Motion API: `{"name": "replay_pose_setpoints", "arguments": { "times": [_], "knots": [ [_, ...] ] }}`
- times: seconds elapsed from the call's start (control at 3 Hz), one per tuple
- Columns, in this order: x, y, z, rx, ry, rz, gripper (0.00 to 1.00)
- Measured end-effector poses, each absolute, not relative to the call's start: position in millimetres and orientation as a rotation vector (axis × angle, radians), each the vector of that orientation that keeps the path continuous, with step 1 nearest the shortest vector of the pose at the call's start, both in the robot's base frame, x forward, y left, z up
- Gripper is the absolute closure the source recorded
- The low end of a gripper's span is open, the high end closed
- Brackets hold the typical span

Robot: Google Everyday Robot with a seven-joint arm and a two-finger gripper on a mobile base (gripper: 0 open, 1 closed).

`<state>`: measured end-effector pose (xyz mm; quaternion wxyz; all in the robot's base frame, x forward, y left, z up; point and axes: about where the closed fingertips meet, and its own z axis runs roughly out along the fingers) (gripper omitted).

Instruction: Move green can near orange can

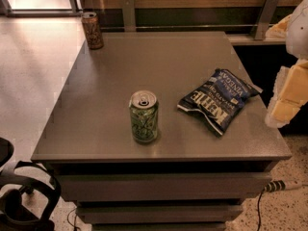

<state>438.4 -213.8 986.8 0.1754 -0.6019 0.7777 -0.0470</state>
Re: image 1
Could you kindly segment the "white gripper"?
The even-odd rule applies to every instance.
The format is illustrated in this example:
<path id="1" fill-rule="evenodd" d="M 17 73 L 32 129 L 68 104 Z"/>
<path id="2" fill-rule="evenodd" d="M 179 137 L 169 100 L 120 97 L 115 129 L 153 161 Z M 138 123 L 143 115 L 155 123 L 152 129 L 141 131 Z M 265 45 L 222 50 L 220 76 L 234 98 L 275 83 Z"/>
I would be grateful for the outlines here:
<path id="1" fill-rule="evenodd" d="M 266 31 L 267 39 L 286 38 L 286 49 L 298 59 L 308 59 L 308 0 Z M 308 102 L 308 61 L 282 66 L 276 75 L 265 123 L 281 128 L 290 123 Z"/>

